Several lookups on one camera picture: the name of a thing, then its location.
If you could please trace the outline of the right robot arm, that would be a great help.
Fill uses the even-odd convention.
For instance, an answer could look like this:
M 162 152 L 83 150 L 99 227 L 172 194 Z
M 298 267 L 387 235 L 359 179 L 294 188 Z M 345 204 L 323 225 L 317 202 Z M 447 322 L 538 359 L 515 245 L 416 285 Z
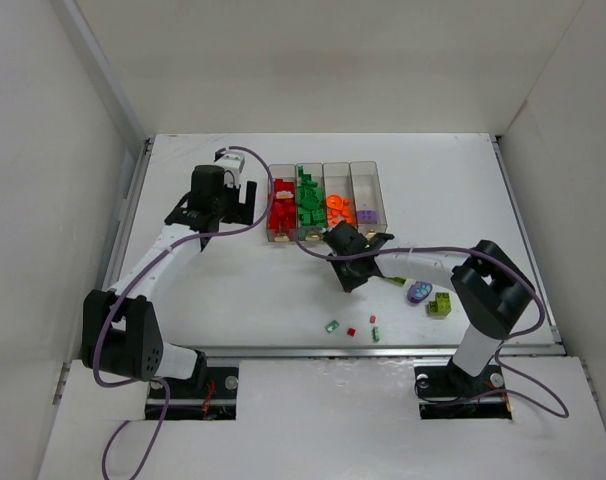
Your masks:
M 377 233 L 368 239 L 342 221 L 323 235 L 339 282 L 346 292 L 372 277 L 404 277 L 454 292 L 469 327 L 448 362 L 449 382 L 458 390 L 481 382 L 490 360 L 508 340 L 535 298 L 532 283 L 494 242 L 471 248 L 410 247 L 394 236 Z

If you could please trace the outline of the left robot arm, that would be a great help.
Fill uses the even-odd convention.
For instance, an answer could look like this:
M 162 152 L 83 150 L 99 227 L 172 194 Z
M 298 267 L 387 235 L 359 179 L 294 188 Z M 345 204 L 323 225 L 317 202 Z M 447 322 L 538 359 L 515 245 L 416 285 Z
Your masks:
M 221 224 L 242 230 L 252 225 L 257 184 L 241 181 L 244 163 L 240 153 L 227 152 L 196 166 L 189 191 L 165 218 L 145 255 L 112 286 L 87 295 L 81 343 L 86 367 L 130 381 L 202 383 L 204 353 L 165 341 L 154 304 L 218 236 Z

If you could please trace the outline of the purple lego brick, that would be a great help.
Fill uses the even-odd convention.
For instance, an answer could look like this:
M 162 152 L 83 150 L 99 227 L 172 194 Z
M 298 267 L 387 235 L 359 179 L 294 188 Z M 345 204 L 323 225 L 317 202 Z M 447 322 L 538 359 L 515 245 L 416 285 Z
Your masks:
M 358 210 L 356 212 L 356 217 L 359 224 L 378 223 L 378 214 L 375 210 Z

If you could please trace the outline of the lime green stepped brick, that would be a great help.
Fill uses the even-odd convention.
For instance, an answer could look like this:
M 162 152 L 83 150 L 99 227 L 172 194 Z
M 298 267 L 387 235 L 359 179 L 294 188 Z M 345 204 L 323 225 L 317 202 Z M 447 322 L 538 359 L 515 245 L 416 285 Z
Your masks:
M 399 285 L 404 285 L 407 282 L 407 279 L 404 277 L 385 277 L 386 280 L 394 282 Z

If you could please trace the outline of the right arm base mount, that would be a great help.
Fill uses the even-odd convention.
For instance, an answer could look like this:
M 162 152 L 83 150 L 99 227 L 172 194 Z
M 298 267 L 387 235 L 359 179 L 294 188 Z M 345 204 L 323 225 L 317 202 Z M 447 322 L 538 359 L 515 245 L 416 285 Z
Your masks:
M 497 365 L 488 365 L 478 377 L 468 377 L 450 365 L 416 366 L 414 375 L 422 420 L 512 419 Z

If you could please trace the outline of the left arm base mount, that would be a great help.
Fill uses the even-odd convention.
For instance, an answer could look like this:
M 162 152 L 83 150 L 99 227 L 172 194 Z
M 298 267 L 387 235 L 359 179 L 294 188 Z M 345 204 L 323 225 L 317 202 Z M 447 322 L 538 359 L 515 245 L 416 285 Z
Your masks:
M 166 421 L 233 421 L 237 416 L 239 365 L 209 366 L 202 386 L 168 379 Z

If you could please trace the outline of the orange round lego piece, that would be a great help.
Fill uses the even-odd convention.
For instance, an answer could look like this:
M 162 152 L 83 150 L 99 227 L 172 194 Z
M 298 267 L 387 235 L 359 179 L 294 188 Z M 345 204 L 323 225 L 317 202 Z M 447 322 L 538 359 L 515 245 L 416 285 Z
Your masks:
M 329 210 L 341 211 L 343 209 L 344 203 L 343 198 L 339 195 L 329 195 L 326 198 L 326 205 Z

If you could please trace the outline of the purple flower lego piece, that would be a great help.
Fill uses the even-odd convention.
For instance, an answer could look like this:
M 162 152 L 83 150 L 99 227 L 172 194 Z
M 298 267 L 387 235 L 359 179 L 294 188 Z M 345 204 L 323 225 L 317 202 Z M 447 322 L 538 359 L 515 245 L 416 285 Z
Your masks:
M 426 300 L 433 291 L 433 285 L 429 282 L 415 281 L 409 287 L 406 298 L 410 304 L 418 305 Z

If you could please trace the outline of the red flower lego piece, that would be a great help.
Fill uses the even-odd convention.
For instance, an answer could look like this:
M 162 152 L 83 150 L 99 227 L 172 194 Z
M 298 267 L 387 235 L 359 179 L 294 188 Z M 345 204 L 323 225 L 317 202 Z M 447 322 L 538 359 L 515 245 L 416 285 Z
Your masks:
M 295 197 L 295 183 L 283 178 L 274 180 L 274 196 L 276 200 L 293 199 Z

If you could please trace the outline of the tall green lego stack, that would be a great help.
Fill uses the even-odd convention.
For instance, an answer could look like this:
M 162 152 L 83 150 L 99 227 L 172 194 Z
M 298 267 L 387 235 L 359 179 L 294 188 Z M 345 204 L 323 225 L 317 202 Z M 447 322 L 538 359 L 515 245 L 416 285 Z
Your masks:
M 313 187 L 313 183 L 314 183 L 314 179 L 313 179 L 313 175 L 308 172 L 304 165 L 300 164 L 296 166 L 297 171 L 296 171 L 296 179 L 297 179 L 297 184 L 300 186 L 307 186 L 307 187 Z

